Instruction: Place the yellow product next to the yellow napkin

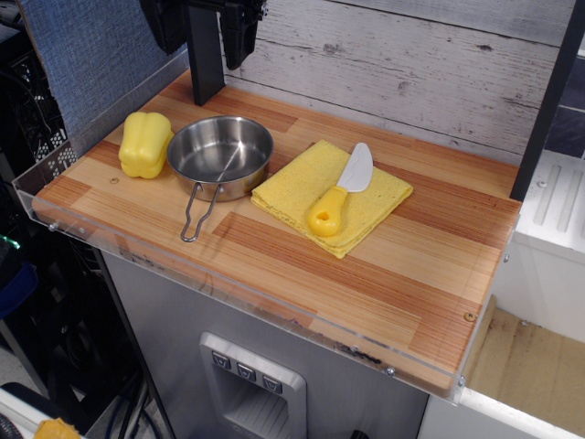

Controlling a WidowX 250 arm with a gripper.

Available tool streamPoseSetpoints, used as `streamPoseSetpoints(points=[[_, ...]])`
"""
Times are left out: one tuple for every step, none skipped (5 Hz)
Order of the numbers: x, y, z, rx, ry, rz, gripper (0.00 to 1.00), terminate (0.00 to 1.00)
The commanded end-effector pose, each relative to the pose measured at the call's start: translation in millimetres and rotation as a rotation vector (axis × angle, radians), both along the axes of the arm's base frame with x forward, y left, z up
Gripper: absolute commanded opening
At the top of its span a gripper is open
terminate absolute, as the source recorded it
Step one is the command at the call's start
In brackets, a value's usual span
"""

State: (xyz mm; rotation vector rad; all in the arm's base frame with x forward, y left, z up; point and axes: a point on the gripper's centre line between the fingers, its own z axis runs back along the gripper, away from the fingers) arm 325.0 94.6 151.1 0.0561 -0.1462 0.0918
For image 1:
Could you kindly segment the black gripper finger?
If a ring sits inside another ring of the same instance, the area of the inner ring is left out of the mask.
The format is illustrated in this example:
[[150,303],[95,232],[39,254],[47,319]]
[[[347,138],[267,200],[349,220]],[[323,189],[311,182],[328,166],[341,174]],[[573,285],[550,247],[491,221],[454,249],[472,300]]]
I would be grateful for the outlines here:
[[258,23],[267,15],[267,2],[226,1],[220,12],[226,65],[238,69],[255,49]]
[[176,0],[140,0],[140,7],[154,35],[167,55],[175,53],[186,43],[183,6]]

